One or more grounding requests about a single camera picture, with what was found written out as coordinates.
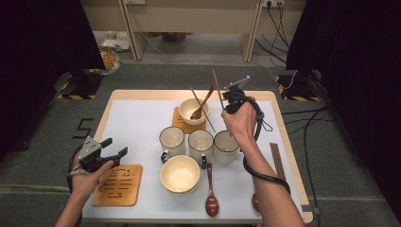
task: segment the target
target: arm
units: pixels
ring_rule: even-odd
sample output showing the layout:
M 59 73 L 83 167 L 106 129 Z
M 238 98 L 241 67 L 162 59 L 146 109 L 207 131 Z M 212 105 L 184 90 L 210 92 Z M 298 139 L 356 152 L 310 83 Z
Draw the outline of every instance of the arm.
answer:
M 79 168 L 78 156 L 74 161 L 73 169 Z M 75 175 L 72 178 L 73 190 L 70 198 L 56 223 L 56 227 L 75 226 L 82 212 L 85 202 L 94 192 L 100 177 L 113 166 L 113 161 L 104 164 L 94 173 Z
M 246 102 L 235 114 L 221 114 L 227 130 L 244 152 L 248 165 L 255 171 L 277 177 L 253 138 L 256 112 Z M 304 226 L 298 209 L 287 190 L 278 183 L 253 178 L 259 209 L 266 226 Z

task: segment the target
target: person's left hand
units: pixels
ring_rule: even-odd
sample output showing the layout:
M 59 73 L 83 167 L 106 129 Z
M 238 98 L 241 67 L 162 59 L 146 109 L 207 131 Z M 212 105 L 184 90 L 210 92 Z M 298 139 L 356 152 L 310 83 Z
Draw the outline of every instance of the person's left hand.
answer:
M 79 169 L 81 167 L 79 160 L 79 153 L 77 153 L 72 169 Z M 113 166 L 113 160 L 105 163 L 100 169 L 94 173 L 83 173 L 72 176 L 73 191 L 72 194 L 81 197 L 83 200 L 88 200 L 91 194 L 95 191 L 100 177 Z

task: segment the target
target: power outlet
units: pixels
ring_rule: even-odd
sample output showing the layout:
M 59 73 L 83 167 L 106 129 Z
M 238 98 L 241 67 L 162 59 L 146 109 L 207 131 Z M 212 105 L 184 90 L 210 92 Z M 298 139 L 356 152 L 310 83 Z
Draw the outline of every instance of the power outlet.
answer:
M 139 5 L 139 6 L 144 6 L 146 5 L 146 0 L 124 0 L 124 3 L 130 6 L 133 5 Z
M 271 2 L 270 8 L 281 8 L 284 5 L 284 0 L 265 0 L 263 2 L 263 8 L 268 7 L 268 2 Z

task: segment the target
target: gray carpet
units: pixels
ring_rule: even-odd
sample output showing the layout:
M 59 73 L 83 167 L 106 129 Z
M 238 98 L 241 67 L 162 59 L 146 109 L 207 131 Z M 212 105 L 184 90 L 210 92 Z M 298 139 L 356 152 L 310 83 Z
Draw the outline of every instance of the gray carpet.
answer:
M 186 90 L 190 86 L 206 90 L 214 83 L 212 70 L 218 74 L 220 86 L 251 76 L 251 81 L 243 88 L 245 92 L 273 91 L 282 113 L 316 110 L 325 105 L 323 101 L 281 99 L 274 80 L 264 67 L 123 64 L 115 73 L 104 77 L 95 99 L 54 99 L 29 139 L 29 150 L 10 152 L 0 163 L 0 226 L 51 226 L 55 223 L 68 198 L 64 178 L 67 164 L 73 150 L 82 142 L 74 136 L 86 133 L 77 131 L 77 127 L 85 118 L 82 127 L 90 129 L 89 135 L 95 135 L 113 90 Z M 274 76 L 286 73 L 281 68 L 271 68 L 271 72 Z M 66 78 L 66 75 L 62 76 L 56 87 L 60 88 Z M 313 206 L 303 129 L 311 115 L 313 113 L 298 113 L 283 117 Z M 322 111 L 316 118 L 320 120 L 313 121 L 308 127 L 306 142 L 322 226 L 399 226 L 369 170 L 354 160 L 331 113 Z M 84 223 L 82 226 L 106 224 Z M 307 226 L 318 226 L 317 220 Z

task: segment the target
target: black cable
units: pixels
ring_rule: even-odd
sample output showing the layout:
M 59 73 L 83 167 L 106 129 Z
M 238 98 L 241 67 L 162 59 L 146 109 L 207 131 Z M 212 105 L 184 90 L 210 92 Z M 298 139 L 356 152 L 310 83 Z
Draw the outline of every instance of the black cable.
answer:
M 289 47 L 288 41 L 286 38 L 286 33 L 284 32 L 284 23 L 283 23 L 284 8 L 281 7 L 281 3 L 278 3 L 278 9 L 280 12 L 280 26 L 278 28 L 280 29 L 280 27 L 281 27 L 281 30 L 283 31 L 284 43 L 287 45 L 287 47 Z
M 265 175 L 265 174 L 262 174 L 262 173 L 254 171 L 248 165 L 247 160 L 245 159 L 245 157 L 243 159 L 243 165 L 244 165 L 245 170 L 247 170 L 255 178 L 262 179 L 262 180 L 268 181 L 268 182 L 279 183 L 287 190 L 289 195 L 291 195 L 291 189 L 289 188 L 289 185 L 288 185 L 288 183 L 286 181 L 284 181 L 284 180 L 282 180 L 280 178 L 272 177 L 272 176 Z
M 328 97 L 327 91 L 324 89 L 323 85 L 321 84 L 320 80 L 316 77 L 315 74 L 313 74 L 313 77 L 310 77 L 310 81 L 316 85 L 316 88 L 315 88 L 312 86 L 312 83 L 310 83 L 310 87 L 311 87 L 313 93 L 317 97 L 323 99 L 324 101 L 331 102 L 330 98 Z
M 277 24 L 276 24 L 275 21 L 274 21 L 274 18 L 271 16 L 270 7 L 268 7 L 268 14 L 269 14 L 269 16 L 270 16 L 270 18 L 271 18 L 271 21 L 272 21 L 273 24 L 274 24 L 274 27 L 276 28 L 276 31 L 277 31 L 277 33 L 278 33 L 278 36 L 280 36 L 280 39 L 286 44 L 286 46 L 288 46 L 288 43 L 287 43 L 286 39 L 283 37 L 283 35 L 282 35 L 281 32 L 280 32 L 280 27 L 277 26 Z
M 272 45 L 272 44 L 268 41 L 268 39 L 266 39 L 266 37 L 265 37 L 264 34 L 262 34 L 262 38 L 265 40 L 266 43 L 268 43 L 269 45 Z M 280 50 L 280 51 L 283 52 L 283 53 L 286 53 L 286 54 L 288 53 L 286 50 L 281 49 L 281 48 L 279 48 L 279 47 L 277 47 L 277 46 L 274 46 L 273 48 L 274 48 L 274 49 L 277 49 L 277 50 Z
M 299 111 L 299 112 L 287 112 L 287 113 L 281 113 L 281 115 L 287 115 L 287 114 L 304 114 L 304 113 L 310 113 L 310 112 L 317 112 L 320 111 L 321 109 L 325 109 L 327 106 L 323 106 L 320 109 L 317 110 L 308 110 L 308 111 Z
M 307 127 L 310 125 L 310 122 L 313 120 L 313 118 L 322 110 L 325 109 L 325 106 L 322 107 L 321 109 L 319 109 L 317 112 L 315 112 L 310 119 L 306 122 L 305 128 L 304 128 L 304 151 L 305 151 L 305 163 L 306 163 L 306 172 L 307 172 L 307 177 L 309 179 L 309 183 L 310 183 L 310 187 L 312 190 L 312 196 L 313 196 L 313 200 L 315 203 L 315 207 L 316 209 L 319 209 L 319 205 L 318 205 L 318 200 L 316 199 L 316 192 L 315 192 L 315 187 L 313 186 L 313 182 L 312 182 L 312 176 L 310 174 L 310 168 L 309 168 L 309 158 L 307 155 L 307 145 L 306 145 L 306 130 Z M 318 220 L 318 226 L 321 226 L 321 218 L 320 218 L 320 214 L 319 212 L 316 213 L 316 218 Z
M 314 121 L 311 122 L 311 123 L 309 124 L 309 126 L 311 126 L 312 124 L 317 123 L 318 121 L 334 122 L 334 120 L 325 120 L 325 119 L 319 118 L 319 119 L 314 119 Z M 301 129 L 304 129 L 304 128 L 305 128 L 305 126 L 302 126 L 302 127 L 298 128 L 298 129 L 295 129 L 295 130 L 293 130 L 293 131 L 287 132 L 287 134 L 288 134 L 288 135 L 293 134 L 294 132 L 296 132 L 296 131 L 298 131 L 298 130 L 301 130 Z
M 266 52 L 268 52 L 269 54 L 273 55 L 277 60 L 281 61 L 282 63 L 286 63 L 285 60 L 283 60 L 282 58 L 280 58 L 278 55 L 274 54 L 272 51 L 268 50 L 265 46 L 263 46 L 259 41 L 257 41 L 255 39 L 256 43 Z
M 273 40 L 273 42 L 272 42 L 272 44 L 271 44 L 271 47 L 270 47 L 270 52 L 272 52 L 272 47 L 274 46 L 274 43 L 275 43 L 275 41 L 276 41 L 276 39 L 277 39 L 277 35 L 279 34 L 279 32 L 277 32 L 276 33 L 276 35 L 275 35 L 275 37 L 274 37 L 274 40 Z M 271 61 L 271 63 L 272 64 L 274 64 L 275 66 L 277 66 L 277 67 L 283 67 L 283 68 L 285 68 L 285 66 L 281 66 L 281 65 L 278 65 L 278 64 L 275 64 L 274 62 L 273 62 L 273 59 L 271 58 L 271 55 L 269 55 L 269 57 L 270 57 L 270 61 Z
M 327 115 L 330 115 L 330 113 L 328 113 L 328 114 L 322 116 L 322 117 L 319 118 L 319 119 L 315 119 L 314 121 L 335 122 L 335 120 L 323 119 L 323 118 L 324 118 L 325 116 L 327 116 Z M 308 121 L 308 120 L 309 120 L 309 119 L 298 119 L 298 120 L 293 120 L 293 121 L 285 122 L 284 124 L 288 125 L 288 124 L 292 124 L 292 123 L 296 123 L 296 122 L 300 122 L 300 121 Z

